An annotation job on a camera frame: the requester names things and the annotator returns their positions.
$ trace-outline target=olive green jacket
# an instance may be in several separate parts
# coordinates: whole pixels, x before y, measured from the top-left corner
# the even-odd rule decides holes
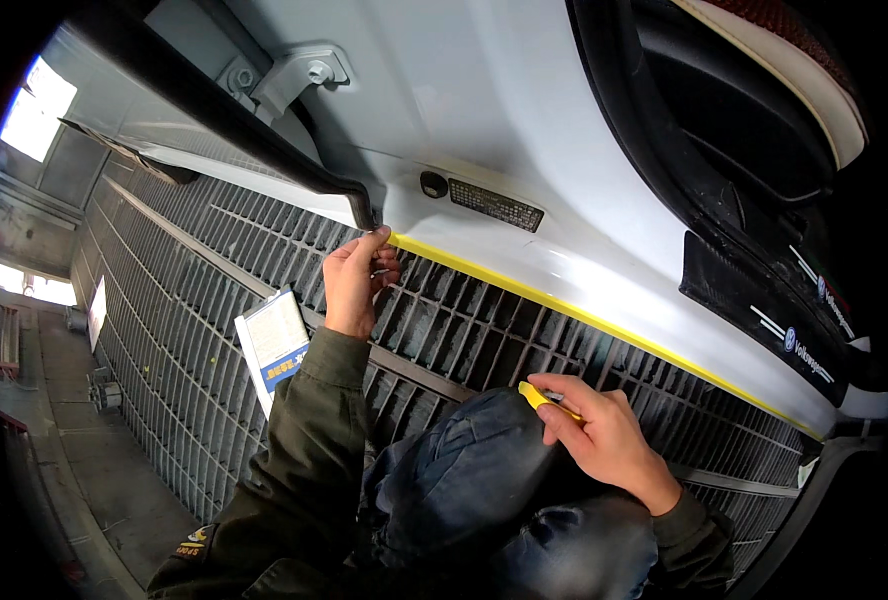
[[[484,577],[347,566],[357,540],[370,347],[319,328],[304,362],[278,384],[267,450],[214,523],[176,540],[151,580],[150,598],[454,597],[480,593]],[[665,589],[720,589],[731,576],[730,523],[685,493],[654,519]]]

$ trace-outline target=volkswagen logo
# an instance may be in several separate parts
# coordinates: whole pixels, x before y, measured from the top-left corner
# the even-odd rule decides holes
[[[788,353],[791,350],[794,350],[794,342],[797,341],[797,332],[794,331],[794,328],[787,328],[784,334],[784,352]]]

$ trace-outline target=concrete floor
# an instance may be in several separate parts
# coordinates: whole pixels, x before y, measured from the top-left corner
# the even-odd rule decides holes
[[[122,416],[94,410],[87,375],[96,363],[87,336],[67,330],[64,307],[1,289],[0,304],[20,311],[21,374],[17,383],[0,379],[0,410],[31,435],[42,485],[26,488],[47,496],[30,500],[31,514],[43,535],[63,532],[48,546],[76,555],[84,597],[144,597],[157,567],[199,523],[154,473]]]

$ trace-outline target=black seat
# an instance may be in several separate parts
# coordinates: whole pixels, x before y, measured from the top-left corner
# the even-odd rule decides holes
[[[715,169],[765,203],[795,205],[831,193],[831,148],[793,93],[668,0],[632,5],[667,107]]]

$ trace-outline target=yellow utility knife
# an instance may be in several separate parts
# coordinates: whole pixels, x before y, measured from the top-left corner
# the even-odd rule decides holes
[[[523,394],[523,397],[527,399],[527,403],[530,404],[530,407],[533,408],[535,411],[537,410],[537,407],[541,404],[553,404],[568,415],[574,417],[574,419],[578,422],[584,422],[584,420],[580,417],[580,414],[572,413],[557,402],[548,399],[547,396],[543,395],[540,390],[530,385],[526,381],[522,381],[521,383],[517,384],[517,391]]]

